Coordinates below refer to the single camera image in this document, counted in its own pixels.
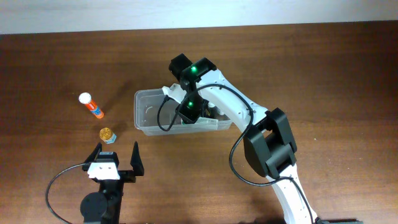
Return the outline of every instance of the wooden table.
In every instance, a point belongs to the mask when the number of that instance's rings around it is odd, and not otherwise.
[[[128,169],[138,141],[146,169],[126,184],[122,223],[263,223],[283,218],[272,188],[228,166],[227,131],[145,136],[134,127],[138,90],[175,83],[170,59],[207,57],[249,98],[289,118],[298,174],[325,219],[398,221],[398,22],[129,30],[0,37],[0,223],[60,223],[45,206],[49,180],[81,163],[101,128]],[[105,112],[78,101],[87,91]],[[237,150],[238,172],[264,181]],[[56,181],[54,209],[81,223],[98,190],[80,169]]]

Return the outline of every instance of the wire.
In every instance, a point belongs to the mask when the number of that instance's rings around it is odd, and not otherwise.
[[[74,165],[74,166],[71,166],[71,167],[69,167],[69,168],[64,169],[63,171],[61,171],[59,174],[57,174],[57,175],[50,181],[50,183],[49,183],[48,186],[47,186],[47,189],[45,190],[45,203],[47,204],[47,208],[49,208],[50,212],[51,212],[55,217],[57,217],[59,220],[61,220],[62,222],[66,223],[66,224],[72,224],[72,223],[66,221],[66,220],[63,219],[61,216],[59,216],[59,215],[52,209],[52,207],[51,207],[51,205],[50,205],[50,202],[49,202],[50,187],[51,187],[52,183],[54,183],[54,181],[55,181],[59,176],[61,176],[64,172],[69,171],[69,170],[71,170],[71,169],[73,169],[73,168],[76,168],[76,167],[83,166],[83,165],[85,165],[85,163],[77,164],[77,165]]]
[[[299,185],[296,183],[296,181],[294,181],[294,178],[293,178],[293,177],[279,177],[278,179],[273,180],[273,181],[270,181],[270,182],[267,182],[267,183],[255,183],[255,182],[251,182],[251,181],[249,181],[249,180],[246,180],[246,179],[243,178],[240,174],[238,174],[238,172],[235,170],[234,165],[233,165],[233,156],[234,156],[234,152],[235,152],[235,150],[236,150],[238,144],[242,141],[243,137],[244,137],[244,136],[248,133],[248,131],[250,130],[251,126],[253,125],[253,119],[254,119],[253,109],[250,107],[250,104],[249,104],[239,93],[237,93],[235,90],[233,90],[232,88],[230,88],[230,87],[228,87],[228,86],[224,86],[224,85],[222,85],[222,84],[212,83],[212,84],[208,84],[208,85],[201,86],[201,87],[197,88],[196,90],[193,90],[192,92],[190,92],[189,94],[187,94],[187,95],[185,96],[185,98],[181,101],[180,105],[183,105],[183,104],[187,101],[188,98],[190,98],[191,96],[193,96],[195,93],[199,92],[200,90],[202,90],[202,89],[204,89],[204,88],[212,87],[212,86],[219,87],[220,89],[224,88],[224,89],[229,90],[231,93],[233,93],[234,95],[236,95],[236,96],[246,105],[246,107],[247,107],[248,110],[249,110],[249,115],[250,115],[249,124],[246,126],[246,129],[242,132],[242,134],[240,135],[240,137],[238,137],[238,139],[236,140],[236,142],[234,143],[234,145],[233,145],[232,148],[231,148],[231,152],[229,153],[229,167],[231,168],[232,172],[235,174],[236,177],[238,177],[238,179],[242,180],[243,182],[245,182],[245,183],[247,183],[247,184],[250,184],[250,185],[253,185],[253,186],[257,186],[257,187],[270,186],[270,185],[276,184],[276,183],[278,183],[279,181],[282,181],[282,180],[290,180],[290,181],[293,182],[293,184],[295,185],[295,187],[296,187],[296,189],[298,190],[298,192],[299,192],[301,198],[303,199],[305,205],[307,206],[307,209],[308,209],[308,212],[309,212],[310,218],[311,218],[311,224],[314,224],[313,218],[312,218],[312,213],[311,213],[311,210],[310,210],[310,205],[308,204],[307,199],[305,198],[304,193],[301,191]],[[179,106],[179,107],[177,108],[177,110],[176,110],[176,112],[175,112],[175,114],[174,114],[174,117],[173,117],[173,120],[172,120],[171,124],[169,125],[169,127],[168,127],[167,129],[164,129],[164,128],[160,125],[160,123],[159,123],[159,115],[160,115],[160,110],[162,109],[164,103],[165,103],[166,101],[168,101],[167,97],[168,97],[168,96],[165,97],[165,99],[164,99],[164,101],[163,101],[162,105],[160,106],[160,108],[159,108],[159,110],[158,110],[158,113],[157,113],[157,123],[158,123],[159,127],[161,128],[161,130],[163,130],[163,131],[170,131],[170,129],[172,128],[172,126],[173,126],[173,124],[174,124],[174,121],[175,121],[175,119],[177,118],[177,115],[179,114],[179,112],[180,112],[180,110],[181,110],[181,107],[182,107],[182,106]]]

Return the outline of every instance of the white backdrop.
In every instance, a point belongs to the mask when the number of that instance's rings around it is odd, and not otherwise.
[[[398,0],[0,1],[2,34],[398,19]]]

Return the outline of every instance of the gold lid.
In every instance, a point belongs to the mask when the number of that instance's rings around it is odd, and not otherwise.
[[[113,132],[109,128],[103,128],[99,131],[99,138],[108,140],[112,137]]]

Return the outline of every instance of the plastic container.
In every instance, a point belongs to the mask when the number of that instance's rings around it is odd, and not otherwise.
[[[163,131],[157,125],[157,111],[164,97],[162,89],[140,90],[134,96],[134,125],[147,136],[226,130],[231,126],[232,121],[225,115],[218,115],[216,122],[195,124],[182,124],[178,116],[171,130]],[[159,119],[163,128],[170,125],[177,106],[174,100],[169,100],[163,106]]]

